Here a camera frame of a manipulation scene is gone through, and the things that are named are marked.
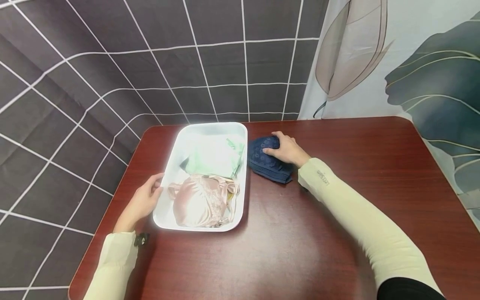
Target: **folded navy cloth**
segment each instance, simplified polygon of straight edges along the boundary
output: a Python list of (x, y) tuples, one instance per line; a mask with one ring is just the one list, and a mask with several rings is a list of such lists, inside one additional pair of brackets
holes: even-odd
[(293, 165), (267, 155), (264, 148), (278, 149), (280, 141), (276, 136), (261, 137), (248, 144), (248, 165), (252, 170), (270, 180), (289, 183), (292, 181), (291, 174)]

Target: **pink satin bra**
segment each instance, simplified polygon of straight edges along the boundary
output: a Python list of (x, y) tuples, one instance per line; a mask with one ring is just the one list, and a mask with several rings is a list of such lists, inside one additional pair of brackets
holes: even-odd
[(173, 202), (173, 215), (179, 226), (219, 227), (235, 215), (230, 196), (239, 192), (232, 180), (220, 176), (194, 174), (182, 184), (172, 183), (168, 194)]

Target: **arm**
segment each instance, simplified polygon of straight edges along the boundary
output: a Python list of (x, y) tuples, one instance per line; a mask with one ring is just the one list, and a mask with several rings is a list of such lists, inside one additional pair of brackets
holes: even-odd
[(365, 251), (377, 288), (390, 278), (417, 280), (441, 293), (425, 257), (389, 217), (348, 186), (321, 160), (310, 158), (294, 138), (274, 132), (279, 149), (264, 149), (299, 168), (299, 183), (322, 202)]
[(153, 175), (137, 189), (113, 232), (105, 238), (98, 267), (84, 300), (123, 300), (125, 297), (138, 254), (138, 248), (133, 245), (135, 224), (155, 208), (163, 190), (159, 182), (162, 177), (162, 173)]

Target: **reddish-brown table surface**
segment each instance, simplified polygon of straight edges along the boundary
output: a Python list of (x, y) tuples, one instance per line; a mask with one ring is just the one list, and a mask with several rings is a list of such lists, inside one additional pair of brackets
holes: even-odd
[[(425, 254), (449, 300), (479, 298), (480, 235), (410, 122), (396, 117), (246, 123), (249, 140), (282, 130), (392, 218)], [(131, 196), (164, 169), (181, 126), (143, 135), (70, 286), (81, 300), (105, 236)], [(375, 299), (368, 261), (293, 181), (248, 172), (240, 224), (224, 233), (161, 230), (140, 249), (126, 299)]]

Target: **sleeve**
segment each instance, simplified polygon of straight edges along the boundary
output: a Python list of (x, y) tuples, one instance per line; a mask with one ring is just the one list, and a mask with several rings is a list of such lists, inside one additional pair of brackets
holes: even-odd
[(322, 202), (365, 251), (377, 288), (395, 277), (419, 281), (441, 294), (420, 249), (390, 218), (339, 179), (321, 160), (299, 169), (299, 183)]
[(84, 300), (123, 300), (138, 254), (135, 237), (135, 232), (107, 235)]
[(445, 300), (445, 297), (423, 282), (395, 277), (380, 285), (377, 300)]

